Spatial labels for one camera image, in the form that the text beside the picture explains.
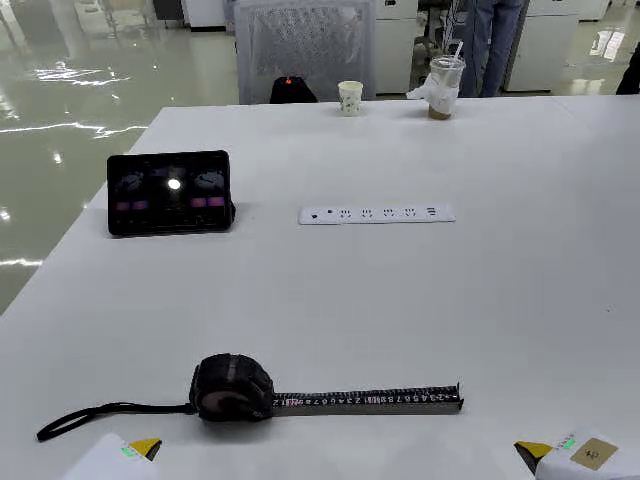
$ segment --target power strip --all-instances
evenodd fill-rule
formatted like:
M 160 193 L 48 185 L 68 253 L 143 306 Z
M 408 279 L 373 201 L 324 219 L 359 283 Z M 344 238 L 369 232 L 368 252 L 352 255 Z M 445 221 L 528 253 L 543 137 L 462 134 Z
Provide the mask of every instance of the power strip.
M 402 205 L 385 207 L 305 207 L 300 225 L 345 223 L 433 223 L 455 222 L 451 205 Z

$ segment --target jeans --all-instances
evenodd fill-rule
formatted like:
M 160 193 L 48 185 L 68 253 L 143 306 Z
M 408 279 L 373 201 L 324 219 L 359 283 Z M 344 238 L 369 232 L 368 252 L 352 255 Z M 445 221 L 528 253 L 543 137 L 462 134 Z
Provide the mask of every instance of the jeans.
M 640 43 L 631 57 L 629 68 L 624 72 L 616 95 L 636 95 L 640 93 Z
M 523 4 L 524 0 L 468 0 L 463 38 L 467 67 L 462 74 L 461 97 L 477 97 L 480 83 L 481 97 L 495 97 L 498 94 Z M 491 49 L 483 81 L 482 66 L 489 49 L 489 35 Z

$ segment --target black bag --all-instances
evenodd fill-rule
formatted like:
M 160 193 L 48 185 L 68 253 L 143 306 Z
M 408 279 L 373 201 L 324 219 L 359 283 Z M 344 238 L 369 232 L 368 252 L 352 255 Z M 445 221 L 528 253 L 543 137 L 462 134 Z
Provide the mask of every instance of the black bag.
M 318 103 L 318 99 L 300 77 L 280 77 L 273 82 L 269 103 Z

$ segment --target chair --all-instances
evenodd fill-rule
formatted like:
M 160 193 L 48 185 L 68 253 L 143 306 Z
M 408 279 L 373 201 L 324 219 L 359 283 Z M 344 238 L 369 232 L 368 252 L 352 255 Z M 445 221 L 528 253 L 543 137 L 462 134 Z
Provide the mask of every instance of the chair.
M 238 0 L 235 24 L 241 104 L 269 103 L 283 76 L 302 77 L 321 102 L 338 99 L 342 80 L 375 98 L 374 0 Z

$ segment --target green label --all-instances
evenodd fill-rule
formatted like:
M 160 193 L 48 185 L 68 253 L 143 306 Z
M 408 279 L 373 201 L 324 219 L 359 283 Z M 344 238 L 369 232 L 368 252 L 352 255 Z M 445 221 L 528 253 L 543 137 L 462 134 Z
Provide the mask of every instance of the green label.
M 120 450 L 122 450 L 122 453 L 124 453 L 127 457 L 136 456 L 135 452 L 129 447 L 122 447 Z

